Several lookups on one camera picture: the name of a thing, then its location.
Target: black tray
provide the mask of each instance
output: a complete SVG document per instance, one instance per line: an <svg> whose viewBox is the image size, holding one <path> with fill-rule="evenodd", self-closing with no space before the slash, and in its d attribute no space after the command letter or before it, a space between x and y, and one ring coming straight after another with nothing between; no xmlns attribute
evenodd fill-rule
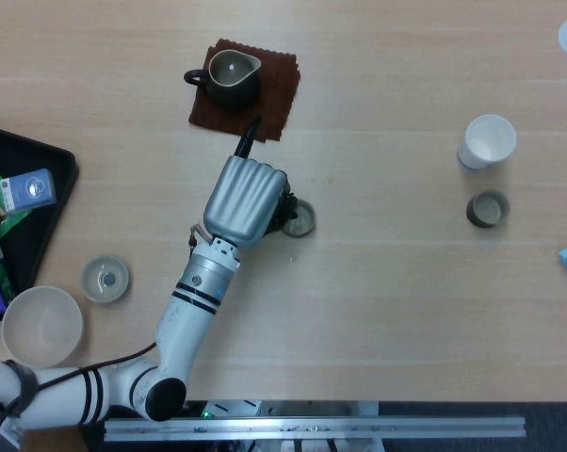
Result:
<svg viewBox="0 0 567 452"><path fill-rule="evenodd" d="M74 155L68 151L0 130L2 177L41 168L51 171L57 202L34 209L1 240L5 264L16 293L34 284L41 258L78 176L78 167Z"/></svg>

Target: black stripe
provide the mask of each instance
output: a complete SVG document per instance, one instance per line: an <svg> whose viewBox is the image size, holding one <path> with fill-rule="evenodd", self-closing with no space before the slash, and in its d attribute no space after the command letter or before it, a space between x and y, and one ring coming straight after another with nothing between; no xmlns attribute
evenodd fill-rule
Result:
<svg viewBox="0 0 567 452"><path fill-rule="evenodd" d="M95 424L99 419L99 415L102 412L102 406L104 405L104 384L102 383L102 376L97 369L91 369L95 380L97 381L97 406L95 407L95 414L91 417L90 423Z"/></svg>
<svg viewBox="0 0 567 452"><path fill-rule="evenodd" d="M135 379L135 381L133 381L133 384L131 385L131 390L129 391L129 401L131 402L131 408L133 408L133 410L135 409L135 406L133 405L133 393L135 392L135 387L137 386L137 383L139 383L139 380L141 379L141 377L143 377L145 374L147 374L151 370L156 369L157 367L158 366L155 365L154 367L150 367L149 369L144 370L143 372L141 372L138 375L138 377Z"/></svg>
<svg viewBox="0 0 567 452"><path fill-rule="evenodd" d="M328 447L330 448L330 452L338 452L338 447L336 447L336 441L328 440Z"/></svg>
<svg viewBox="0 0 567 452"><path fill-rule="evenodd" d="M208 295L205 292L203 292L202 290L195 289L195 288L191 287L190 285L184 284L182 282L178 282L177 283L177 289L183 289L183 290L186 290L187 292L191 292L192 294L199 295L203 299L210 301L211 303L215 303L217 306L220 306L220 300L219 299L215 299L212 295Z"/></svg>
<svg viewBox="0 0 567 452"><path fill-rule="evenodd" d="M85 379L85 388L87 389L87 394L85 395L85 409L83 410L83 415L80 418L80 424L84 424L89 416L89 408L91 406L91 380L87 372L83 372L83 378Z"/></svg>
<svg viewBox="0 0 567 452"><path fill-rule="evenodd" d="M188 297L187 295L184 295L180 292L177 292L176 290L174 292L172 292L172 295L174 297L177 297L178 299L182 299L183 301L187 301L188 303L193 304L194 306L199 307L200 309L204 309L207 313L210 313L212 315L217 313L217 310L214 308L211 308L210 306L205 305L204 303L200 303L199 301L197 301L196 299L191 299L190 297Z"/></svg>

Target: brown cloth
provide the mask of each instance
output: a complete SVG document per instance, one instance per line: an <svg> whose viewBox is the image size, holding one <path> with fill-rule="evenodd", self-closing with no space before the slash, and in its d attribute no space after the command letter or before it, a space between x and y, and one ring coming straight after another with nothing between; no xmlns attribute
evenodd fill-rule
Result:
<svg viewBox="0 0 567 452"><path fill-rule="evenodd" d="M230 40L219 40L217 45L208 48L203 68L208 69L210 58L225 49L234 49L261 60L260 96L257 102L248 108L229 111L215 104L204 89L198 88L189 122L206 129L241 136L251 121L261 115L263 122L255 138L263 142L266 139L279 141L300 81L296 55L271 52Z"/></svg>

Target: metal rail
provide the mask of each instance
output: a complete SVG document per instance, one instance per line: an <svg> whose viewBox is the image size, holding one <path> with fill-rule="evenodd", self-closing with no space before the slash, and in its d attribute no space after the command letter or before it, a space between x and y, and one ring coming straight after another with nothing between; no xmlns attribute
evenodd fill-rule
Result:
<svg viewBox="0 0 567 452"><path fill-rule="evenodd" d="M107 442L524 438L524 417L220 417L105 422Z"/></svg>

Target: green package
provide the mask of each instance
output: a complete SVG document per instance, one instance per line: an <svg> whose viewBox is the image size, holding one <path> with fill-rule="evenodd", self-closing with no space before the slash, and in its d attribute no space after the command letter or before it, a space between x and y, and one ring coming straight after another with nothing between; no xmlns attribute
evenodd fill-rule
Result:
<svg viewBox="0 0 567 452"><path fill-rule="evenodd" d="M0 186L0 204L5 208L5 202L3 201L3 192ZM24 210L22 212L17 212L15 214L10 214L0 221L0 239L3 238L16 224L22 221L32 212L31 210Z"/></svg>

